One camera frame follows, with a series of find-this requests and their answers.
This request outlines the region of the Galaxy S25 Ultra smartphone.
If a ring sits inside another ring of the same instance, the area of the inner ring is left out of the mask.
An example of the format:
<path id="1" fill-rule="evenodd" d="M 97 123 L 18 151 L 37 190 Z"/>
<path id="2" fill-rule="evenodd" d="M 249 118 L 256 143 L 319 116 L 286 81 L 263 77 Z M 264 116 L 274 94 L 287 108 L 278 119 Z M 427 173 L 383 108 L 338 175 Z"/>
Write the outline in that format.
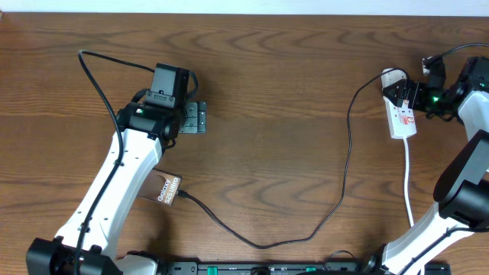
<path id="1" fill-rule="evenodd" d="M 181 182 L 182 177 L 179 175 L 152 169 L 141 185 L 138 198 L 172 206 Z"/>

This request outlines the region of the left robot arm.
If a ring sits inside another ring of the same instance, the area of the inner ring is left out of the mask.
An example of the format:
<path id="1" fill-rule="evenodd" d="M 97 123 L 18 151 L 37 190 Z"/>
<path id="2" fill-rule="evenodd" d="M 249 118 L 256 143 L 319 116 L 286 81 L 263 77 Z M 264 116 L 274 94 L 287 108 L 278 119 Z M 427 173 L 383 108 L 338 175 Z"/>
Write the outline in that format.
<path id="1" fill-rule="evenodd" d="M 151 87 L 118 112 L 109 153 L 77 210 L 53 240 L 34 239 L 28 273 L 164 273 L 164 264 L 144 252 L 116 259 L 118 238 L 145 179 L 177 135 L 205 133 L 206 104 L 190 100 L 194 72 L 159 63 L 153 73 Z"/>

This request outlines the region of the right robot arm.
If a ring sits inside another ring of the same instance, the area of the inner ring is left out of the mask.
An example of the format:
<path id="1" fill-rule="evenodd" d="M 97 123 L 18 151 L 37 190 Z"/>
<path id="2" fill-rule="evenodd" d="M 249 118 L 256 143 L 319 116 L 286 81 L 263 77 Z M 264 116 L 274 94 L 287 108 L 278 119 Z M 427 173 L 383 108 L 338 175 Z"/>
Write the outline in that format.
<path id="1" fill-rule="evenodd" d="M 423 60 L 426 83 L 414 82 L 402 69 L 379 77 L 392 128 L 412 127 L 412 111 L 457 119 L 468 143 L 439 177 L 434 203 L 395 241 L 383 245 L 362 268 L 363 274 L 417 274 L 450 245 L 488 231 L 488 59 L 470 57 L 455 83 L 445 89 L 441 56 Z"/>

